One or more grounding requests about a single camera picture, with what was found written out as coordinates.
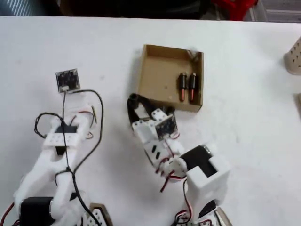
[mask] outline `table surface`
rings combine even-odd
[[[170,225],[183,202],[182,185],[159,192],[164,179],[134,139],[126,110],[143,44],[154,44],[205,53],[204,105],[199,113],[176,112],[179,140],[187,150],[214,141],[231,163],[222,208],[233,225],[301,221],[301,119],[294,99],[301,77],[290,75],[282,59],[301,24],[0,17],[0,28],[0,212],[41,151],[36,116],[60,112],[55,72],[78,68],[81,87],[98,91],[105,106],[103,141],[79,170],[79,186],[106,205],[116,226]],[[48,129],[45,119],[40,130]]]

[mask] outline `cardboard box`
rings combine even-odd
[[[175,109],[198,112],[203,105],[204,54],[198,52],[191,59],[186,49],[144,45],[140,68],[138,93],[159,106],[173,106]],[[195,72],[199,77],[194,102],[189,102],[189,91],[185,100],[179,100],[178,77],[180,73],[189,76]]]

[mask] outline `cable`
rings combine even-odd
[[[210,219],[204,220],[202,222],[199,222],[198,225],[204,225],[205,223],[209,222],[209,226],[212,226],[212,221]]]
[[[94,137],[93,133],[88,132],[88,134],[91,134],[91,136],[90,137],[86,137],[86,139],[90,140],[90,139],[92,139]]]
[[[168,181],[169,181],[169,179],[170,179],[170,176],[171,176],[173,173],[174,173],[174,171],[171,171],[171,173],[169,173],[169,175],[166,177],[166,180],[165,180],[165,182],[164,182],[164,184],[163,184],[163,186],[162,186],[162,188],[161,188],[161,190],[160,190],[161,193],[164,191],[164,189],[165,189],[165,187],[166,187],[166,185],[167,185],[167,183],[168,183]]]
[[[163,159],[161,160],[161,162],[159,163],[158,168],[156,169],[156,173],[159,173],[161,164],[167,162],[168,160],[169,160],[169,158],[163,158]]]
[[[35,121],[35,124],[34,124],[34,132],[35,132],[36,134],[38,134],[41,138],[45,139],[47,135],[42,135],[42,134],[39,132],[39,130],[38,130],[38,123],[39,123],[40,118],[41,118],[43,115],[52,115],[52,116],[56,116],[56,117],[58,117],[58,118],[60,119],[60,121],[61,121],[62,123],[64,122],[64,120],[62,119],[61,116],[59,116],[59,115],[56,114],[56,113],[44,112],[44,113],[39,114],[38,117],[36,118],[36,121]]]
[[[76,118],[76,115],[71,119],[71,122],[70,122],[69,126],[72,125],[72,123],[73,123],[73,121],[75,120],[75,118]]]
[[[91,122],[91,125],[90,125],[90,128],[93,126],[93,122],[94,122],[94,114],[92,112],[89,112],[89,111],[81,111],[79,113],[90,113],[92,115],[92,122]]]
[[[67,144],[66,144],[66,136],[65,136],[65,122],[64,122],[64,110],[65,110],[65,100],[66,100],[66,92],[64,92],[64,98],[63,98],[63,106],[62,106],[62,129],[63,129],[63,137],[64,137],[64,145],[65,145],[65,148],[66,148],[66,161],[67,161],[67,168],[70,169],[70,166],[69,166],[69,159],[68,159],[68,151],[67,151]]]
[[[183,182],[183,192],[184,192],[185,202],[186,202],[186,205],[187,205],[187,207],[188,207],[189,217],[188,217],[188,219],[187,219],[185,222],[179,223],[179,220],[180,220],[180,219],[186,219],[186,218],[180,218],[180,215],[182,215],[182,214],[184,213],[183,211],[185,211],[185,210],[181,210],[180,212],[178,212],[178,213],[175,215],[175,219],[176,219],[177,225],[189,223],[189,221],[190,221],[191,218],[192,218],[192,214],[193,214],[192,207],[191,207],[191,205],[190,205],[190,203],[189,203],[189,201],[188,201],[188,199],[187,199],[186,193],[185,193],[185,184],[186,184],[186,182],[187,182],[187,179],[184,180],[184,182]]]
[[[71,169],[70,169],[70,166],[69,166],[67,145],[66,145],[66,139],[65,139],[64,105],[65,105],[65,100],[66,100],[66,92],[64,92],[63,107],[62,107],[62,119],[63,119],[63,121],[62,121],[62,129],[63,129],[64,145],[65,145],[65,148],[66,148],[66,160],[67,160],[67,168],[66,168],[65,172],[70,172],[72,174],[72,180],[73,180],[73,185],[74,185],[74,188],[75,188],[75,193],[76,193],[76,196],[79,199],[80,204],[82,205],[82,207],[84,208],[84,210],[92,217],[92,219],[95,221],[95,223],[98,226],[101,226],[102,224],[99,223],[99,221],[96,219],[96,217],[94,216],[94,214],[89,210],[89,208],[85,205],[84,201],[82,200],[82,198],[80,196],[79,189],[78,189],[77,184],[76,184],[75,172],[81,166],[81,164],[90,156],[90,154],[92,154],[92,152],[98,147],[98,145],[99,145],[99,143],[101,141],[102,131],[103,131],[103,102],[102,102],[102,99],[101,99],[100,95],[96,91],[94,91],[94,90],[80,90],[80,91],[77,91],[77,92],[81,92],[81,91],[94,92],[94,93],[97,94],[97,96],[99,97],[99,99],[101,101],[101,105],[102,105],[102,120],[101,120],[101,129],[100,129],[100,139],[97,142],[96,146],[92,149],[92,151],[88,155],[86,155],[86,157],[79,163],[79,165],[72,172]],[[56,176],[59,175],[60,173],[63,173],[63,172],[64,171],[59,172],[58,174],[55,175],[55,181],[56,181]]]
[[[96,145],[92,148],[92,150],[80,161],[80,163],[77,165],[77,167],[75,167],[74,169],[74,174],[76,173],[76,171],[79,169],[79,167],[84,163],[84,161],[95,151],[95,149],[99,146],[101,140],[102,140],[102,137],[103,137],[103,100],[102,98],[100,97],[100,95],[95,91],[95,90],[92,90],[92,89],[82,89],[82,90],[78,90],[78,91],[74,91],[73,93],[83,93],[83,92],[92,92],[92,93],[95,93],[98,97],[98,99],[100,100],[100,104],[101,104],[101,107],[102,107],[102,116],[101,116],[101,119],[100,119],[100,133],[99,133],[99,139],[98,139],[98,142],[96,143]]]
[[[175,137],[171,137],[171,136],[169,135],[169,137],[170,137],[172,140],[176,140],[177,138],[179,138],[179,136],[180,136],[180,133],[179,133],[179,132],[178,132],[177,136],[175,136]]]
[[[222,226],[221,220],[220,220],[219,216],[217,215],[216,210],[214,211],[214,216],[217,219],[218,226]]]
[[[18,219],[18,220],[16,220],[14,223],[13,223],[13,225],[12,226],[17,226],[17,225],[20,225],[20,220]]]
[[[8,209],[5,211],[5,213],[4,213],[3,216],[2,216],[0,226],[3,226],[3,225],[4,225],[4,220],[5,220],[6,216],[9,214],[9,212],[11,211],[11,209],[14,207],[14,205],[15,205],[15,203],[13,202],[13,203],[8,207]]]

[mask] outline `circuit board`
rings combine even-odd
[[[163,140],[166,135],[171,135],[178,130],[175,115],[168,116],[167,119],[155,126],[159,140]]]
[[[80,89],[77,69],[57,72],[55,75],[59,93]]]

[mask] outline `robotic arm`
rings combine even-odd
[[[79,90],[76,69],[57,73],[56,77],[59,92],[64,97],[63,112],[61,115],[42,113],[36,119],[35,132],[45,141],[34,167],[24,177],[14,195],[21,226],[73,226],[77,225],[85,211],[90,211],[85,205],[90,204],[88,196],[77,188],[75,172],[100,143],[103,109],[99,141],[83,159],[81,150],[87,139],[93,137],[91,129],[96,123],[94,108],[87,101],[84,92],[96,92]],[[47,135],[41,135],[37,128],[43,115],[54,116]],[[37,193],[52,181],[57,185],[54,196],[37,197]],[[109,225],[106,220],[98,222],[92,212],[89,214],[91,222],[94,222],[90,225]]]
[[[149,119],[142,120],[136,110],[142,104]],[[133,131],[141,141],[144,151],[156,173],[168,182],[183,183],[185,204],[175,216],[173,225],[226,225],[218,216],[220,205],[227,191],[230,166],[217,153],[213,144],[200,145],[187,152],[176,140],[179,136],[175,115],[155,108],[148,99],[131,94],[127,101],[128,115]]]

